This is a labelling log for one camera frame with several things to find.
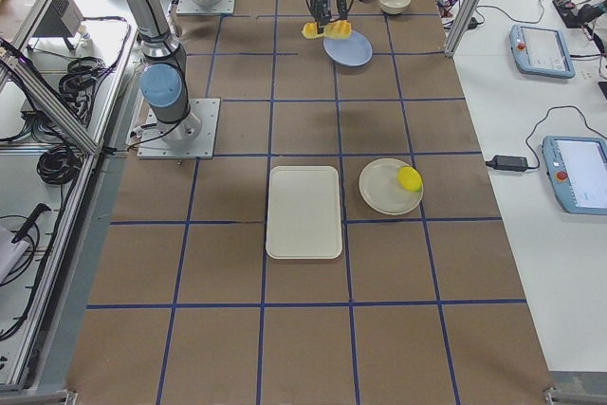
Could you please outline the white rectangular tray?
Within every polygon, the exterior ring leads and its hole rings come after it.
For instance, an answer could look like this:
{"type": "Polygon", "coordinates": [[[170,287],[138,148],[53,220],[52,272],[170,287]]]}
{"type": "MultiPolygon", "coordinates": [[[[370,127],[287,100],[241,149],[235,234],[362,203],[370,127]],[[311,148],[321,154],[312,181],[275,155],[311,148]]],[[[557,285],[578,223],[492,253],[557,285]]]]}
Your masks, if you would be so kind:
{"type": "Polygon", "coordinates": [[[266,250],[275,260],[340,256],[340,183],[335,168],[276,166],[271,170],[266,250]]]}

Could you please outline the black power adapter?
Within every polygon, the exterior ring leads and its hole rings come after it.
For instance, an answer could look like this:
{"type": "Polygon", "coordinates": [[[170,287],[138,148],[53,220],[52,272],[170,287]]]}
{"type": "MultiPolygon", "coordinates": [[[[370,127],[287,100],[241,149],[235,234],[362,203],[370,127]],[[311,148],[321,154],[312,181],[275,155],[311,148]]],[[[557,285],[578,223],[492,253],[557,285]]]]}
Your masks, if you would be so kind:
{"type": "Polygon", "coordinates": [[[492,159],[487,160],[485,164],[489,168],[497,171],[521,173],[529,169],[527,158],[524,156],[495,155],[492,159]]]}

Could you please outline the orange striped bread roll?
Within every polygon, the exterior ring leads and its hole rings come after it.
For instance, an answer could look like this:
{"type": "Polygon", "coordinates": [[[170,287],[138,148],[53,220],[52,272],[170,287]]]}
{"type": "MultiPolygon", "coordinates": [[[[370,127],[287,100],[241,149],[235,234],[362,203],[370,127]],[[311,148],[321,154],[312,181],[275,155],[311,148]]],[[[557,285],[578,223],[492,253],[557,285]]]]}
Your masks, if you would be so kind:
{"type": "Polygon", "coordinates": [[[329,38],[336,40],[345,40],[352,33],[352,25],[348,20],[338,20],[321,26],[317,22],[308,22],[303,26],[302,36],[305,39],[329,38]]]}

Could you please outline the grey control box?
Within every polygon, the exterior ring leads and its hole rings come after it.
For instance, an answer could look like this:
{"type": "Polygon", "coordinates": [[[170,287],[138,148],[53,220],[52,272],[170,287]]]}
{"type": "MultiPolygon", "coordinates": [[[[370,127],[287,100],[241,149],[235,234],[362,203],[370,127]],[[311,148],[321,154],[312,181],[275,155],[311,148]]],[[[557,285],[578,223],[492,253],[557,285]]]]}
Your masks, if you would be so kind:
{"type": "Polygon", "coordinates": [[[52,0],[35,29],[33,38],[62,38],[68,50],[76,47],[69,41],[83,22],[83,14],[74,0],[52,0]]]}

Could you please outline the far blue teach pendant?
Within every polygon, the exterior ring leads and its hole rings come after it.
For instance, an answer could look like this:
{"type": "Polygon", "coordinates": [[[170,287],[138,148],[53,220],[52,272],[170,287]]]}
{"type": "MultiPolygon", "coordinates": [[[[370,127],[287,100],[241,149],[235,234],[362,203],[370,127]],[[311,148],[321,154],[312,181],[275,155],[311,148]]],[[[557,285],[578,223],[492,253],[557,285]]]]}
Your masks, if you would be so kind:
{"type": "Polygon", "coordinates": [[[509,41],[515,64],[522,73],[557,79],[576,76],[561,30],[514,25],[509,41]]]}

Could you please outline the yellow lemon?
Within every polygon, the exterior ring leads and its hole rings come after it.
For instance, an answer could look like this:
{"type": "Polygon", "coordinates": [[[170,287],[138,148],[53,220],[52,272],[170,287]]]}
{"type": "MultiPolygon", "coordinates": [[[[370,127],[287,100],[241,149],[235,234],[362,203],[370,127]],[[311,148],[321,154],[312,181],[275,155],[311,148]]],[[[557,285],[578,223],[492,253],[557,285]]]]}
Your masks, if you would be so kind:
{"type": "Polygon", "coordinates": [[[412,166],[402,166],[396,174],[398,184],[406,191],[420,193],[423,188],[421,174],[412,166]]]}

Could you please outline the near blue teach pendant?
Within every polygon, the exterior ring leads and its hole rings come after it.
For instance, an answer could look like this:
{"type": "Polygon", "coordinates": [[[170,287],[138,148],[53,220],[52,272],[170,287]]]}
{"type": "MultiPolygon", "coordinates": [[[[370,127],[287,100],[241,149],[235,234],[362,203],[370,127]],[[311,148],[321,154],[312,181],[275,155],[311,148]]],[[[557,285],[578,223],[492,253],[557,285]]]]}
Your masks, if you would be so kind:
{"type": "Polygon", "coordinates": [[[569,213],[606,214],[606,141],[603,138],[543,139],[546,174],[556,199],[569,213]]]}

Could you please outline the cream round plate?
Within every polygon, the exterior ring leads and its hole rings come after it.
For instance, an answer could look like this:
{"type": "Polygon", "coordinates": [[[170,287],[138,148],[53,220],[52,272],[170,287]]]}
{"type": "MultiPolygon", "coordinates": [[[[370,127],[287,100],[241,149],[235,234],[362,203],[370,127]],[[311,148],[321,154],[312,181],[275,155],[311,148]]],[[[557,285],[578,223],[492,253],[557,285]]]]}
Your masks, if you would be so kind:
{"type": "Polygon", "coordinates": [[[421,202],[420,193],[404,190],[396,174],[402,166],[411,166],[396,158],[379,158],[368,163],[359,175],[359,192],[375,211],[387,215],[402,215],[413,211],[421,202]]]}

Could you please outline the blue plate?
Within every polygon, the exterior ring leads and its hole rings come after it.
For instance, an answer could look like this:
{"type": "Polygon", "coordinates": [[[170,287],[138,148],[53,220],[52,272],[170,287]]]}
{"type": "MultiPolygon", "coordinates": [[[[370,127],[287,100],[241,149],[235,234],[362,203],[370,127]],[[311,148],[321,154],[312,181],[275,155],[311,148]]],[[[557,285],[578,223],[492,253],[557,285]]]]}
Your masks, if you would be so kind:
{"type": "Polygon", "coordinates": [[[373,56],[369,40],[357,31],[352,31],[347,39],[324,38],[323,47],[335,63],[348,67],[365,65],[373,56]]]}

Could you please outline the blue teach pendant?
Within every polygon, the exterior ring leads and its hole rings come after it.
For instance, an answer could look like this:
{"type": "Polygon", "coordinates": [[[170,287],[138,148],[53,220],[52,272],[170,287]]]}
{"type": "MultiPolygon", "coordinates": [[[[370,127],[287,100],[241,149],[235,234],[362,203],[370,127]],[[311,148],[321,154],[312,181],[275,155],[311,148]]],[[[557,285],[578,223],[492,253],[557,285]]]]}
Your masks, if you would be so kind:
{"type": "Polygon", "coordinates": [[[606,214],[606,141],[603,138],[543,139],[546,174],[556,199],[569,213],[606,214]]]}
{"type": "Polygon", "coordinates": [[[509,41],[515,64],[522,73],[557,79],[576,76],[561,30],[514,25],[509,41]]]}

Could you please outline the cream bowl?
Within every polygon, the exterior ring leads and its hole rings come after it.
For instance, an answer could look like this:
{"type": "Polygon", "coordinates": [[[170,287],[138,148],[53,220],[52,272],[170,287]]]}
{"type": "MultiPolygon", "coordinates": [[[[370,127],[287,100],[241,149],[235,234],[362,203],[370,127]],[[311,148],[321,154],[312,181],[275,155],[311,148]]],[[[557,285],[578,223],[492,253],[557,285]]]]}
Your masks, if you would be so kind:
{"type": "Polygon", "coordinates": [[[380,9],[389,15],[403,13],[412,3],[412,0],[378,0],[380,9]]]}

